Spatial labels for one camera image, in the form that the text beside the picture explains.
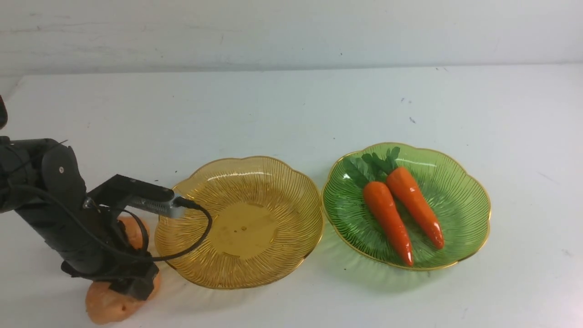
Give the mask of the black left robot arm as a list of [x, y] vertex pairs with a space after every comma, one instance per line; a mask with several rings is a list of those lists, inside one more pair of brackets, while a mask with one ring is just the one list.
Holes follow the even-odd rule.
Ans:
[[134, 247], [118, 216], [151, 185], [115, 175], [92, 191], [71, 147], [50, 138], [1, 137], [1, 212], [14, 210], [62, 258], [61, 270], [145, 301], [159, 270], [147, 243]]

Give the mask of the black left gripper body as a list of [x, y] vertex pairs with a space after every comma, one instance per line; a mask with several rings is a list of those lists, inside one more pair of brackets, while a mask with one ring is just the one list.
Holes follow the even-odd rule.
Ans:
[[118, 215], [134, 196], [31, 196], [27, 222], [62, 258], [61, 270], [92, 282], [152, 285], [158, 266], [142, 246], [132, 246]]

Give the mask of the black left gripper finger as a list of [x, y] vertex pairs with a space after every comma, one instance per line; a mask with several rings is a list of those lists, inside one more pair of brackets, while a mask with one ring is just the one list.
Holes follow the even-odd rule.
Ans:
[[114, 277], [109, 279], [109, 288], [114, 292], [139, 301], [146, 301], [154, 292], [155, 276], [152, 277]]

